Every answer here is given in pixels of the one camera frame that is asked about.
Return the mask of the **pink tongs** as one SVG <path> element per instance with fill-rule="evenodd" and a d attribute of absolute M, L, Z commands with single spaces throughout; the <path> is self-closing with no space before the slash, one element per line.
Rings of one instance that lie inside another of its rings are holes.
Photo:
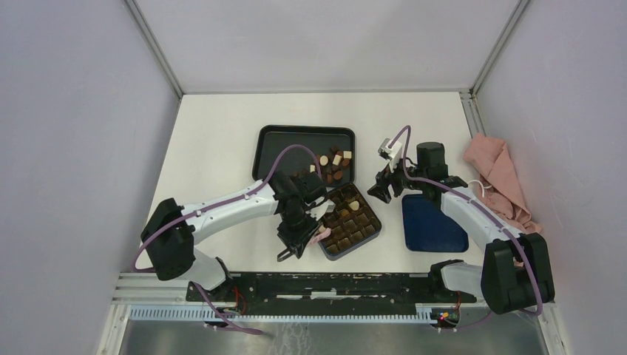
<path fill-rule="evenodd" d="M 331 228 L 325 228 L 324 230 L 319 230 L 318 233 L 316 235 L 314 235 L 311 240 L 309 241 L 309 245 L 313 245 L 316 244 L 328 237 L 330 237 L 331 235 Z"/>

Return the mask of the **blue chocolate box with insert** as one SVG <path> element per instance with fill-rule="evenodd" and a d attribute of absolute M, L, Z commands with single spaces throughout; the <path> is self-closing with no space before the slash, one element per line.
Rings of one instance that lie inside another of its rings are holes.
<path fill-rule="evenodd" d="M 346 183 L 328 193 L 334 203 L 322 225 L 331 230 L 318 242 L 328 260 L 335 261 L 378 237 L 382 222 L 353 183 Z"/>

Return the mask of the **blue box lid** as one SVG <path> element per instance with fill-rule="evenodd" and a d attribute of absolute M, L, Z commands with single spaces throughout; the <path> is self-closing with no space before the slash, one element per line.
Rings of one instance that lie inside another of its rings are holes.
<path fill-rule="evenodd" d="M 405 195 L 401 211 L 408 250 L 462 253 L 469 248 L 467 233 L 422 195 Z"/>

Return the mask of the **black chocolate tray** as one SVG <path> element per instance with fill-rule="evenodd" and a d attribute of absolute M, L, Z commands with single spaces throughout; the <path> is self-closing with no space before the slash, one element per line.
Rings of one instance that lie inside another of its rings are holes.
<path fill-rule="evenodd" d="M 321 169 L 326 186 L 335 188 L 355 181 L 356 136 L 351 129 L 287 125 L 267 125 L 260 130 L 251 171 L 253 179 L 266 178 L 280 152 L 292 145 L 297 148 L 282 156 L 278 172 L 301 176 L 325 156 L 328 162 Z"/>

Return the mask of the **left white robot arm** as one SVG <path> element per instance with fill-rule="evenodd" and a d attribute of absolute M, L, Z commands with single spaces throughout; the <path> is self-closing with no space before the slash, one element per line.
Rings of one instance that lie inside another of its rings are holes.
<path fill-rule="evenodd" d="M 152 264 L 147 271 L 160 281 L 197 283 L 219 302 L 231 295 L 231 275 L 220 258 L 204 254 L 198 244 L 248 220 L 278 215 L 277 236 L 285 248 L 277 261 L 300 258 L 319 233 L 322 217 L 333 208 L 317 173 L 291 177 L 275 172 L 268 180 L 209 202 L 180 205 L 173 198 L 161 201 L 140 235 L 140 249 Z"/>

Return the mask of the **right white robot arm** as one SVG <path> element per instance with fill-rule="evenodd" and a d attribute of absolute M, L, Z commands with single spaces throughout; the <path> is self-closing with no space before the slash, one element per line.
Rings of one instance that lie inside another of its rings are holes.
<path fill-rule="evenodd" d="M 432 266 L 427 293 L 445 302 L 457 291 L 483 299 L 495 314 L 511 311 L 535 314 L 555 298 L 548 246 L 538 233 L 526 234 L 490 211 L 458 176 L 450 175 L 442 143 L 417 145 L 418 161 L 406 164 L 407 148 L 385 139 L 378 148 L 386 166 L 377 173 L 370 196 L 384 203 L 404 190 L 420 191 L 442 214 L 454 221 L 484 253 L 480 266 L 449 260 Z"/>

